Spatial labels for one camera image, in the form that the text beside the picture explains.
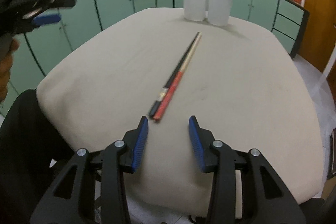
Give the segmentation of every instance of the white cup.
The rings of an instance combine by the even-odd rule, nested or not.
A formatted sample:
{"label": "white cup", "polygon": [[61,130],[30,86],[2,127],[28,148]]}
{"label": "white cup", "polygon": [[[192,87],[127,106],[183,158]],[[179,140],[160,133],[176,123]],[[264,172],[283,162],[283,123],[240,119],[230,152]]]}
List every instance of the white cup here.
{"label": "white cup", "polygon": [[193,21],[205,19],[207,0],[184,0],[184,18]]}
{"label": "white cup", "polygon": [[208,22],[224,27],[228,24],[232,0],[209,0]]}

